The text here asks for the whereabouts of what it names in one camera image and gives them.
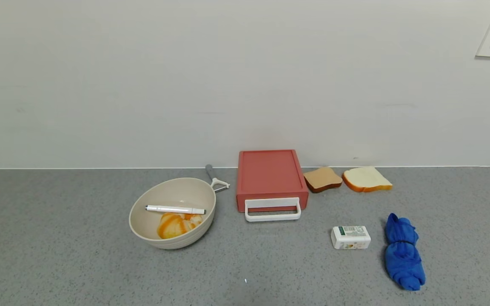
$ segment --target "bowl rim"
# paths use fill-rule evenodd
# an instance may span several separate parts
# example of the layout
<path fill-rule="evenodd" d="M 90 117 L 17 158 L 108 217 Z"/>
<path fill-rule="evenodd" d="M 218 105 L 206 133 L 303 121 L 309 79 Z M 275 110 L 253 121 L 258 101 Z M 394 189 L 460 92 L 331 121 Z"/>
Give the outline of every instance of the bowl rim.
<path fill-rule="evenodd" d="M 214 189 L 212 188 L 212 186 L 210 186 L 210 184 L 209 184 L 209 183 L 207 183 L 207 182 L 206 182 L 206 181 L 204 181 L 204 180 L 200 180 L 199 178 L 174 178 L 174 179 L 171 179 L 171 180 L 167 180 L 167 181 L 161 182 L 161 183 L 156 184 L 155 186 L 152 186 L 151 188 L 149 188 L 149 190 L 145 191 L 145 192 L 144 192 L 144 193 L 143 193 L 143 194 L 142 194 L 140 197 L 138 197 L 138 198 L 137 198 L 137 200 L 136 200 L 136 202 L 135 202 L 135 203 L 132 205 L 132 209 L 130 209 L 130 215 L 128 216 L 128 224 L 130 225 L 130 229 L 132 230 L 132 232 L 134 232 L 134 234 L 136 234 L 136 236 L 137 236 L 137 237 L 139 237 L 139 238 L 141 238 L 141 239 L 143 239 L 143 240 L 147 240 L 147 241 L 154 241 L 154 242 L 162 242 L 162 241 L 163 241 L 163 242 L 165 242 L 165 241 L 167 241 L 167 242 L 170 242 L 170 241 L 173 241 L 173 240 L 177 240 L 177 238 L 183 238 L 185 235 L 190 234 L 191 232 L 194 232 L 195 230 L 197 230 L 198 228 L 200 228 L 200 227 L 202 226 L 202 224 L 204 224 L 204 222 L 202 222 L 202 223 L 201 223 L 200 225 L 198 225 L 197 227 L 193 228 L 193 229 L 192 229 L 192 230 L 190 230 L 190 231 L 185 232 L 185 233 L 184 233 L 184 234 L 182 234 L 182 235 L 175 236 L 175 237 L 172 237 L 172 238 L 167 238 L 167 239 L 151 239 L 151 238 L 146 238 L 145 236 L 138 234 L 138 233 L 137 233 L 137 232 L 134 230 L 134 227 L 132 226 L 132 212 L 134 211 L 134 208 L 136 207 L 137 202 L 139 202 L 139 201 L 140 201 L 140 199 L 141 199 L 141 198 L 142 198 L 144 195 L 146 195 L 148 192 L 150 192 L 150 190 L 153 190 L 153 189 L 154 189 L 154 188 L 156 188 L 157 186 L 160 186 L 160 185 L 165 184 L 165 183 L 167 183 L 167 182 L 171 182 L 171 181 L 178 181 L 178 180 L 183 180 L 183 179 L 185 179 L 185 180 L 190 180 L 190 179 L 192 179 L 192 180 L 197 180 L 197 181 L 200 181 L 200 182 L 202 182 L 202 183 L 206 184 L 206 185 L 207 185 L 207 187 L 209 187 L 209 189 L 212 191 L 212 193 L 213 193 L 213 197 L 214 197 L 213 209 L 211 209 L 211 210 L 210 210 L 210 212 L 208 212 L 208 213 L 207 213 L 207 215 L 206 215 L 206 217 L 205 217 L 205 219 L 204 219 L 204 220 L 209 219 L 210 215 L 211 215 L 212 213 L 214 213 L 214 210 L 215 210 L 216 205 L 217 205 L 217 194 L 214 192 Z"/>

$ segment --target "peeler handle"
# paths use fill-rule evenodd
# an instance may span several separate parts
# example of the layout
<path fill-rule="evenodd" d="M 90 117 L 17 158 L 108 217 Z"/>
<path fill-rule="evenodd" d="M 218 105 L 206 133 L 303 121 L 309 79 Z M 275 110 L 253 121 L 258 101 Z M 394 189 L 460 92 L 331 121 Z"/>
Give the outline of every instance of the peeler handle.
<path fill-rule="evenodd" d="M 205 170 L 208 173 L 209 178 L 211 179 L 211 188 L 213 188 L 216 184 L 223 185 L 223 187 L 215 189 L 214 190 L 215 192 L 219 192 L 230 188 L 230 184 L 228 184 L 225 181 L 221 181 L 217 178 L 216 174 L 214 173 L 214 169 L 212 165 L 210 164 L 206 165 Z"/>
<path fill-rule="evenodd" d="M 213 169 L 213 166 L 212 165 L 210 165 L 210 164 L 206 165 L 205 170 L 208 173 L 208 176 L 209 176 L 209 179 L 210 180 L 213 180 L 213 178 L 214 179 L 217 178 L 217 176 L 214 174 L 214 169 Z"/>

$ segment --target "box lid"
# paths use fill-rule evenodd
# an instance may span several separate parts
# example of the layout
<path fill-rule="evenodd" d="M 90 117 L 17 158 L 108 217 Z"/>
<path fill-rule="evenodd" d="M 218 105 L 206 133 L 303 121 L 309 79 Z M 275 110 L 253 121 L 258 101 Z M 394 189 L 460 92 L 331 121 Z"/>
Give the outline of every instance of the box lid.
<path fill-rule="evenodd" d="M 306 188 L 294 150 L 239 153 L 238 193 L 297 192 Z"/>

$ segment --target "white package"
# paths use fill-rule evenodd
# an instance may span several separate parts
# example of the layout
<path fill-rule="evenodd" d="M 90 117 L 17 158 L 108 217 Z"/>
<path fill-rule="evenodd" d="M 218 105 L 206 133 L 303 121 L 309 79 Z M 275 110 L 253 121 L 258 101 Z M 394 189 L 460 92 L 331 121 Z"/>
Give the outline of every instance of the white package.
<path fill-rule="evenodd" d="M 330 233 L 335 249 L 367 249 L 370 245 L 370 235 L 366 227 L 333 227 Z"/>

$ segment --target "beige bowl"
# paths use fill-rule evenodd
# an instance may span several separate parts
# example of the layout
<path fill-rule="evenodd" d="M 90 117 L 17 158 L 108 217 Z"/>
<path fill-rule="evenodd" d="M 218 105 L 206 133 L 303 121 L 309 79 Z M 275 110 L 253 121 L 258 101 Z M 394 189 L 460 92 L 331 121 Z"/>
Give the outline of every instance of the beige bowl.
<path fill-rule="evenodd" d="M 130 228 L 146 243 L 161 249 L 178 249 L 193 244 L 205 234 L 214 217 L 216 196 L 213 188 L 196 178 L 175 178 L 145 192 L 130 211 Z M 146 211 L 146 205 L 168 205 L 205 209 L 203 222 L 191 231 L 177 237 L 161 239 L 156 230 L 162 212 Z"/>

